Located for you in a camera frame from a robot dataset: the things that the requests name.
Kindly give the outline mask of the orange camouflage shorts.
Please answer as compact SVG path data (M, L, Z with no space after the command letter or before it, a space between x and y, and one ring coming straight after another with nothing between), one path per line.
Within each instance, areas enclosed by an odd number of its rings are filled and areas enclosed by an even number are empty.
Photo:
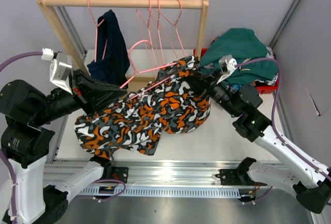
M200 76L199 58L187 56L161 68L156 80L95 114L76 119L74 132L86 152L112 159L127 149L152 156L162 133L189 133L210 115L210 98L194 92L187 80Z

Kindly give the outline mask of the pink hanger camouflage shorts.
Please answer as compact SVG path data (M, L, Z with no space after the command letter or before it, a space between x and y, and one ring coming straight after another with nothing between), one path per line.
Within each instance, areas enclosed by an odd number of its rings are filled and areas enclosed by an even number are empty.
M147 40L141 40L128 50L130 67L126 72L128 92L136 92L154 81L162 68L169 68L178 59L191 55L188 49L164 48L159 44L151 46Z

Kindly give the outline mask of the blue patterned shorts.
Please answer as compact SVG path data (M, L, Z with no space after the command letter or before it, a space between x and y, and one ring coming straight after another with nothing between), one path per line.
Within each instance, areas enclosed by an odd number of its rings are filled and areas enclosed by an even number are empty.
M257 58L275 58L272 49L254 34L239 36L224 34L215 38L210 47L217 49L218 55L231 55L238 64ZM277 65L271 61L262 61L237 68L223 83L236 91L243 85L257 82L273 86L277 79Z

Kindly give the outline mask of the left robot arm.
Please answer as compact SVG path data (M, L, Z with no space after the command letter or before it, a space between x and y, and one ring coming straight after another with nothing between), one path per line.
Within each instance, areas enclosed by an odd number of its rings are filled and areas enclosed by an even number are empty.
M49 143L54 136L45 125L78 109L94 114L127 93L79 69L69 72L67 78L68 90L57 87L49 95L23 80L9 82L1 90L1 113L7 122L1 146L14 173L12 205L3 214L5 222L55 223L84 188L112 177L111 163L93 157L62 184L43 185Z

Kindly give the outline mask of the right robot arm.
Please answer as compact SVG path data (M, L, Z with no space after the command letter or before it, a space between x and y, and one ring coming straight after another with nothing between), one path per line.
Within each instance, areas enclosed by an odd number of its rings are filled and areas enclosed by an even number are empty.
M289 169L284 172L247 157L236 168L241 184L251 181L267 184L291 194L313 213L324 210L330 200L330 167L278 133L273 121L258 110L263 100L254 86L244 85L233 92L212 74L192 77L188 83L197 96L210 97L236 118L233 126L241 137L264 148Z

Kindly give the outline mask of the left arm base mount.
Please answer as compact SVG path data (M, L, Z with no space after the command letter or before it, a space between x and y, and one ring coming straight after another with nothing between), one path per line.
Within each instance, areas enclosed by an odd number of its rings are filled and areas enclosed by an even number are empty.
M110 169L106 169L106 172L103 175L103 179L120 180L124 183L127 183L128 176L129 176L128 167L112 167Z

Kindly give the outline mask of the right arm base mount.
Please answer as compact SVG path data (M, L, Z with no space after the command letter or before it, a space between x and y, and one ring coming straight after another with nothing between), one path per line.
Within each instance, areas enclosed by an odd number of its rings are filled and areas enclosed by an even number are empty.
M215 174L215 178L220 179L221 185L225 186L244 186L250 184L247 174L237 169L220 169Z

